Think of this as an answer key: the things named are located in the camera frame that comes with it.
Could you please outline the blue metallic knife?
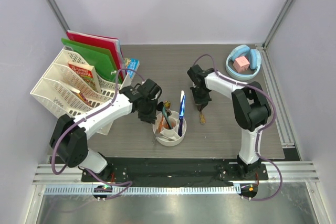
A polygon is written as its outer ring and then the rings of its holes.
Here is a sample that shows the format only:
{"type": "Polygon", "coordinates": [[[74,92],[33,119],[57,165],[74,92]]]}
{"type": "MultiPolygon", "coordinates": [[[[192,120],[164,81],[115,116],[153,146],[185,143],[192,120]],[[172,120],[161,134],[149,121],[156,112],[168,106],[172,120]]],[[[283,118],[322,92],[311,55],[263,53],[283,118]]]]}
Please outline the blue metallic knife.
{"type": "Polygon", "coordinates": [[[178,135],[182,136],[183,134],[183,119],[184,119],[184,111],[185,111],[185,92],[184,90],[181,91],[181,98],[180,98],[180,110],[179,110],[179,127],[178,127],[178,135]]]}

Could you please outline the orange chopstick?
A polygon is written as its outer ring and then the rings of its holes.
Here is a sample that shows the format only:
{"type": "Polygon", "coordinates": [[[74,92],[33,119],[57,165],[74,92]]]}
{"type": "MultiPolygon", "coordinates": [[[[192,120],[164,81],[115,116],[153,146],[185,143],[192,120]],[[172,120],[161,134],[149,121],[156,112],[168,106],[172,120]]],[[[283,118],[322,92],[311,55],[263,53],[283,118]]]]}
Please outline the orange chopstick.
{"type": "Polygon", "coordinates": [[[160,133],[161,130],[162,130],[162,127],[163,127],[163,120],[164,120],[164,118],[161,118],[160,123],[159,123],[159,125],[158,125],[158,128],[157,128],[157,130],[156,130],[157,133],[160,133]]]}

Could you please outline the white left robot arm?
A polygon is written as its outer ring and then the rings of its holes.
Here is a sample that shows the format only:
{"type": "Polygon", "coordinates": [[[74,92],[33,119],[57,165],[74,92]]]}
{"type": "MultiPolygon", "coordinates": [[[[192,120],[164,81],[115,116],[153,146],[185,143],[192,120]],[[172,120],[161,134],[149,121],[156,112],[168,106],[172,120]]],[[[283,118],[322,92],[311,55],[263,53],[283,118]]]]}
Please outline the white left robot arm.
{"type": "Polygon", "coordinates": [[[59,175],[63,172],[55,168],[55,159],[60,157],[65,167],[79,166],[98,180],[107,181],[113,166],[101,153],[89,149],[88,140],[106,125],[134,112],[138,113],[142,122],[155,123],[161,94],[161,87],[147,79],[134,87],[125,86],[120,91],[116,90],[112,99],[89,112],[74,118],[66,114],[61,116],[50,139],[53,173],[59,175]]]}

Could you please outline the white round divided container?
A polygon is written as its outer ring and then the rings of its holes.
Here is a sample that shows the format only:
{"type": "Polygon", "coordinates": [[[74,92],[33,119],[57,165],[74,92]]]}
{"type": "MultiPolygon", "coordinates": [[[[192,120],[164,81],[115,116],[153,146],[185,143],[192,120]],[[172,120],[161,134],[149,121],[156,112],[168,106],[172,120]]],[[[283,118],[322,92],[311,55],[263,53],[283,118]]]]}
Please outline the white round divided container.
{"type": "MultiPolygon", "coordinates": [[[[164,136],[167,136],[167,137],[170,137],[170,138],[173,138],[175,139],[176,141],[167,141],[163,138],[156,138],[156,142],[159,142],[161,145],[163,146],[167,146],[167,147],[173,147],[173,146],[176,146],[178,144],[180,144],[184,137],[185,137],[185,134],[186,134],[186,129],[187,129],[187,123],[186,123],[186,120],[183,119],[183,134],[182,136],[179,136],[178,135],[178,126],[179,126],[179,113],[176,112],[176,111],[172,111],[171,112],[171,116],[169,116],[169,118],[174,118],[176,119],[176,127],[172,130],[167,130],[167,129],[163,129],[161,130],[160,133],[158,134],[163,134],[164,136]]],[[[155,123],[152,125],[152,130],[153,130],[153,133],[154,131],[158,128],[158,125],[160,123],[160,120],[162,118],[162,113],[159,112],[157,115],[156,115],[156,121],[155,123]]]]}

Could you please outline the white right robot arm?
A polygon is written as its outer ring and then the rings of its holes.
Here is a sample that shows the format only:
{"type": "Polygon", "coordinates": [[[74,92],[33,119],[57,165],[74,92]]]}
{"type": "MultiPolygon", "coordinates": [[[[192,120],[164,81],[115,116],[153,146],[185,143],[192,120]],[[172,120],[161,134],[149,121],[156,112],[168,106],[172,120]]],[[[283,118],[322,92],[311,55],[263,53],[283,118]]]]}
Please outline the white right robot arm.
{"type": "Polygon", "coordinates": [[[187,74],[193,82],[190,89],[199,112],[211,101],[211,91],[231,99],[242,139],[236,170],[240,178],[250,179],[261,166],[260,139],[263,126],[271,116],[271,108],[261,85],[258,82],[237,84],[213,68],[203,70],[199,65],[190,67],[187,74]]]}

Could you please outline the teal spoon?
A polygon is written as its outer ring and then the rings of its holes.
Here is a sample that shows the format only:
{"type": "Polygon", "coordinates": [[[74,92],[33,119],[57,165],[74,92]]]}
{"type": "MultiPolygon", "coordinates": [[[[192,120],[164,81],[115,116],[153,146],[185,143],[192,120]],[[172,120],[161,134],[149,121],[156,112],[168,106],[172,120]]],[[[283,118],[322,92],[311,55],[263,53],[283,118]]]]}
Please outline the teal spoon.
{"type": "Polygon", "coordinates": [[[166,121],[166,124],[167,124],[167,128],[170,130],[171,129],[171,125],[170,125],[168,113],[166,111],[162,110],[162,115],[165,118],[165,121],[166,121]]]}

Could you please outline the gold spoon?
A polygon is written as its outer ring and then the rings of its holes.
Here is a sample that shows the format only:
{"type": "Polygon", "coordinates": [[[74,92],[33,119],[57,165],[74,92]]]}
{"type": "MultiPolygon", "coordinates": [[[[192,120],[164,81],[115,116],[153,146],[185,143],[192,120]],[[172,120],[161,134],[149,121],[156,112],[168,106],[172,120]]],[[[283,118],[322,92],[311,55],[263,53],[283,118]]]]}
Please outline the gold spoon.
{"type": "Polygon", "coordinates": [[[171,107],[171,103],[170,101],[164,101],[163,102],[163,110],[166,112],[170,112],[170,107],[171,107]]]}

